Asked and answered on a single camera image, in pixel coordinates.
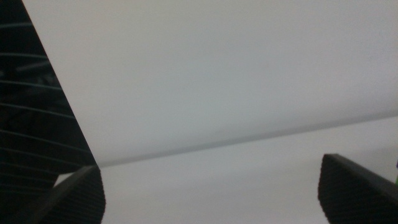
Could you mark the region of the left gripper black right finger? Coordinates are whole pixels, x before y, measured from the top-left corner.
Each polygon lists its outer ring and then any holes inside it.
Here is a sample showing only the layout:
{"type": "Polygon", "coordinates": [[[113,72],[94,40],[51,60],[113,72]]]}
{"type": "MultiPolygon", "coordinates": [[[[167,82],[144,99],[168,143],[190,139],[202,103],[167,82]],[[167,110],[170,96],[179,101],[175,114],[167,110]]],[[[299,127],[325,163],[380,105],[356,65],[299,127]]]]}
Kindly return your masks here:
{"type": "Polygon", "coordinates": [[[322,158],[318,200],[329,223],[397,224],[397,185],[339,154],[322,158]]]}

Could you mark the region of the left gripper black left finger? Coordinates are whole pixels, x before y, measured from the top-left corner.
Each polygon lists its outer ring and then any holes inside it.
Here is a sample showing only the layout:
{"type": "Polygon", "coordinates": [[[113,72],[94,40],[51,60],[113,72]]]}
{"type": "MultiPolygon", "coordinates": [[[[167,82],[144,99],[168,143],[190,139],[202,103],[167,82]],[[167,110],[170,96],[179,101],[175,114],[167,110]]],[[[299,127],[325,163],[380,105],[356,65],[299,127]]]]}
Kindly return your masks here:
{"type": "Polygon", "coordinates": [[[16,223],[100,224],[106,206],[97,166],[85,166],[15,214],[16,223]]]}

